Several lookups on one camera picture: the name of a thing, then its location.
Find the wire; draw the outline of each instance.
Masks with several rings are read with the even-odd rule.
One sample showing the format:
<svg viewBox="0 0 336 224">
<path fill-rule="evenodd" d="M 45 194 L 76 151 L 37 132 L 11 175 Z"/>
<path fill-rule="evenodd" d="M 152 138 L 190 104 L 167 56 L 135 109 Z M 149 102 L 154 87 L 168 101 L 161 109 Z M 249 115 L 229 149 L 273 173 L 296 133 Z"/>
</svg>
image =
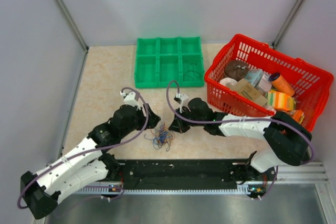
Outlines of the wire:
<svg viewBox="0 0 336 224">
<path fill-rule="evenodd" d="M 109 188 L 111 189 L 110 186 L 86 186 L 85 188 Z M 101 199 L 104 199 L 106 198 L 108 200 L 108 202 L 110 202 L 111 200 L 116 200 L 116 199 L 119 199 L 124 193 L 125 193 L 125 189 L 122 188 L 122 187 L 117 187 L 117 186 L 114 186 L 114 188 L 116 188 L 117 190 L 121 190 L 121 193 L 119 193 L 116 197 L 114 198 L 108 198 L 108 197 L 105 197 L 105 196 L 102 196 L 102 195 L 93 195 L 93 196 L 89 196 L 89 197 L 86 197 L 82 200 L 80 200 L 79 202 L 73 204 L 71 207 L 69 207 L 65 212 L 63 212 L 61 215 L 58 215 L 57 213 L 53 213 L 53 215 L 57 218 L 57 219 L 61 219 L 63 218 L 65 215 L 67 215 L 70 211 L 74 210 L 76 207 L 78 207 L 80 204 L 82 204 L 84 201 L 87 201 L 89 199 L 94 199 L 94 198 L 101 198 Z"/>
<path fill-rule="evenodd" d="M 277 123 L 277 124 L 281 124 L 287 128 L 289 128 L 290 130 L 294 131 L 295 133 L 297 133 L 299 136 L 301 136 L 304 141 L 308 144 L 310 150 L 311 150 L 311 156 L 310 158 L 305 161 L 305 162 L 302 162 L 301 164 L 304 165 L 304 164 L 307 164 L 311 161 L 314 160 L 315 158 L 315 150 L 314 150 L 314 147 L 313 145 L 311 144 L 311 142 L 309 141 L 309 139 L 304 135 L 302 134 L 299 130 L 297 130 L 296 128 L 294 128 L 293 126 L 291 126 L 290 124 L 288 123 L 285 123 L 283 121 L 280 121 L 280 120 L 275 120 L 275 119 L 270 119 L 270 118 L 253 118 L 253 119 L 243 119 L 243 120 L 239 120 L 239 119 L 231 119 L 231 120 L 222 120 L 222 121 L 195 121 L 195 120 L 190 120 L 190 119 L 187 119 L 183 116 L 181 116 L 180 114 L 178 114 L 173 106 L 171 105 L 170 103 L 170 100 L 169 100 L 169 88 L 171 87 L 172 83 L 175 83 L 176 84 L 176 87 L 177 87 L 177 93 L 180 93 L 180 86 L 178 84 L 177 81 L 175 80 L 172 80 L 169 82 L 168 86 L 167 86 L 167 89 L 166 89 L 166 99 L 167 99 L 167 103 L 168 103 L 168 106 L 169 108 L 171 109 L 171 111 L 173 111 L 173 113 L 180 119 L 186 121 L 186 122 L 190 122 L 190 123 L 194 123 L 194 124 L 218 124 L 218 123 L 239 123 L 239 122 L 256 122 L 256 121 L 265 121 L 265 122 L 274 122 L 274 123 Z M 270 184 L 268 190 L 265 192 L 265 194 L 263 196 L 260 197 L 260 200 L 262 200 L 272 189 L 272 186 L 275 182 L 275 180 L 277 179 L 277 175 L 278 175 L 278 170 L 279 170 L 279 167 L 276 166 L 276 173 L 275 173 L 275 176 L 274 176 L 274 179 L 272 181 L 272 183 Z"/>
<path fill-rule="evenodd" d="M 155 133 L 151 133 L 154 135 L 154 138 L 148 138 L 146 135 L 144 136 L 145 139 L 151 140 L 153 142 L 153 147 L 156 150 L 161 149 L 164 145 L 167 144 L 166 152 L 170 150 L 171 142 L 174 140 L 175 136 L 172 132 L 165 127 L 165 123 L 162 123 L 159 130 L 155 130 Z"/>
<path fill-rule="evenodd" d="M 190 78 L 192 78 L 191 81 L 194 81 L 194 77 L 196 77 L 196 78 L 200 78 L 200 77 L 201 77 L 201 73 L 195 71 L 195 69 L 194 69 L 194 66 L 197 65 L 197 63 L 190 63 L 190 65 L 193 67 L 193 70 L 189 70 L 189 71 L 187 71 L 187 72 L 185 72 L 185 73 L 183 74 L 183 81 L 185 81 L 185 77 L 190 77 Z M 194 74 L 194 77 L 187 75 L 187 73 L 190 73 L 190 72 Z"/>
<path fill-rule="evenodd" d="M 100 148 L 95 148 L 95 149 L 91 149 L 91 150 L 86 150 L 86 151 L 83 151 L 83 152 L 80 152 L 80 153 L 77 153 L 71 157 L 68 157 L 67 160 L 72 160 L 76 157 L 79 157 L 83 154 L 87 154 L 87 153 L 91 153 L 91 152 L 96 152 L 96 151 L 103 151 L 103 150 L 109 150 L 111 148 L 115 148 L 115 147 L 119 147 L 121 145 L 124 145 L 124 144 L 127 144 L 129 143 L 130 141 L 133 141 L 134 139 L 136 139 L 145 129 L 146 129 L 146 126 L 147 126 L 147 123 L 148 123 L 148 119 L 149 119 L 149 114 L 148 114 L 148 107 L 147 107 L 147 104 L 144 100 L 144 98 L 140 95 L 140 92 L 133 89 L 133 88 L 130 88 L 130 87 L 125 87 L 125 88 L 122 88 L 121 89 L 121 92 L 123 92 L 125 89 L 128 89 L 128 90 L 131 90 L 132 92 L 135 92 L 137 94 L 137 96 L 140 98 L 140 100 L 142 101 L 143 103 L 143 106 L 145 108 L 145 112 L 146 112 L 146 120 L 145 120 L 145 123 L 143 124 L 142 128 L 140 129 L 140 131 L 133 137 L 131 137 L 130 139 L 128 139 L 127 141 L 124 141 L 122 143 L 119 143 L 119 144 L 113 144 L 113 145 L 109 145 L 109 146 L 105 146 L 105 147 L 100 147 Z M 17 207 L 19 209 L 26 209 L 28 208 L 28 206 L 21 206 L 21 200 L 24 196 L 24 194 L 26 193 L 26 191 L 28 190 L 28 188 L 33 184 L 35 183 L 38 179 L 40 179 L 41 177 L 43 177 L 44 175 L 46 175 L 47 173 L 49 173 L 50 171 L 52 171 L 53 169 L 55 169 L 56 167 L 60 166 L 61 164 L 63 164 L 63 161 L 60 161 L 58 162 L 56 165 L 46 169 L 44 172 L 42 172 L 40 175 L 36 176 L 34 179 L 32 179 L 27 185 L 26 187 L 21 191 L 20 193 L 20 196 L 19 198 L 17 199 Z"/>
</svg>

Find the red plastic basket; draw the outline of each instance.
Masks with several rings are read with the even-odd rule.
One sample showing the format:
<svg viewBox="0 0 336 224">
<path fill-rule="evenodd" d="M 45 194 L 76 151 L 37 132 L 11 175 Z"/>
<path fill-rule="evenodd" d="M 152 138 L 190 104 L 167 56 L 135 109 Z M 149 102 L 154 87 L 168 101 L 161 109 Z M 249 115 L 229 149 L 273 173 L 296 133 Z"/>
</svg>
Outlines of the red plastic basket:
<svg viewBox="0 0 336 224">
<path fill-rule="evenodd" d="M 296 92 L 297 109 L 305 113 L 302 125 L 308 131 L 313 130 L 328 101 L 332 74 L 302 59 L 290 58 L 269 48 L 267 44 L 237 34 L 217 54 L 205 73 L 205 82 L 208 103 L 239 116 L 260 117 L 273 113 L 219 84 L 224 78 L 225 66 L 235 59 L 248 63 L 250 69 L 260 68 L 271 74 L 280 72 Z"/>
</svg>

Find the gray wall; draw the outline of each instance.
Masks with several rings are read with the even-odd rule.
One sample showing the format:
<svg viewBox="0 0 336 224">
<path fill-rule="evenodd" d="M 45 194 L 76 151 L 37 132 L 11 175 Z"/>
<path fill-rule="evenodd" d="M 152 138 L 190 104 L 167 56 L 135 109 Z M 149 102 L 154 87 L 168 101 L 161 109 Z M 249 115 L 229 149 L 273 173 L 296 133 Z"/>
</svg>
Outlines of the gray wall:
<svg viewBox="0 0 336 224">
<path fill-rule="evenodd" d="M 229 41 L 242 33 L 273 41 L 296 0 L 64 0 L 88 45 L 138 37 L 200 35 Z"/>
<path fill-rule="evenodd" d="M 55 160 L 84 54 L 54 0 L 0 4 L 0 223 L 31 223 L 19 179 Z"/>
<path fill-rule="evenodd" d="M 336 75 L 336 0 L 306 0 L 285 35 L 279 50 L 300 57 Z M 313 143 L 324 162 L 336 195 L 336 86 L 318 119 Z"/>
</svg>

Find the metal corner post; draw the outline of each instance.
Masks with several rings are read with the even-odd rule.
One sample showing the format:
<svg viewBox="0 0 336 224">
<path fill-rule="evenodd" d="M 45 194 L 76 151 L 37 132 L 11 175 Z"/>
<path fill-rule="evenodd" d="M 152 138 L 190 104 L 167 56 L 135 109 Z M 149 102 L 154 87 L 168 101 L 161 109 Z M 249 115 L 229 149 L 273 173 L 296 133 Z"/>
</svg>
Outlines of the metal corner post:
<svg viewBox="0 0 336 224">
<path fill-rule="evenodd" d="M 282 25 L 277 37 L 275 38 L 275 40 L 272 43 L 272 47 L 273 49 L 277 49 L 277 47 L 279 46 L 281 40 L 283 39 L 286 31 L 288 30 L 291 22 L 293 21 L 295 15 L 297 14 L 299 8 L 301 7 L 302 3 L 305 0 L 296 0 L 292 10 L 290 11 L 290 13 L 288 14 L 284 24 Z"/>
<path fill-rule="evenodd" d="M 88 45 L 85 43 L 78 27 L 76 26 L 76 23 L 74 22 L 72 16 L 69 13 L 69 10 L 67 8 L 67 6 L 65 5 L 65 3 L 63 2 L 63 0 L 55 0 L 56 4 L 59 8 L 59 10 L 61 11 L 64 19 L 66 20 L 69 28 L 71 29 L 71 31 L 73 32 L 73 35 L 75 36 L 75 38 L 78 40 L 78 42 L 80 43 L 81 47 L 83 48 L 83 50 L 85 52 L 88 51 Z"/>
</svg>

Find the green tray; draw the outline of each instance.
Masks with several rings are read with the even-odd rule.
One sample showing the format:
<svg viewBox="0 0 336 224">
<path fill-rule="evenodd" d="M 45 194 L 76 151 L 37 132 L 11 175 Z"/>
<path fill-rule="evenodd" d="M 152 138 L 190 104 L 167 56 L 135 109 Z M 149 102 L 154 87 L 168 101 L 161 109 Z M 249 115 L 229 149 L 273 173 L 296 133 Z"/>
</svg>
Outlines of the green tray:
<svg viewBox="0 0 336 224">
<path fill-rule="evenodd" d="M 138 39 L 136 56 L 136 88 L 165 88 L 171 80 L 182 87 L 204 86 L 199 37 Z"/>
</svg>

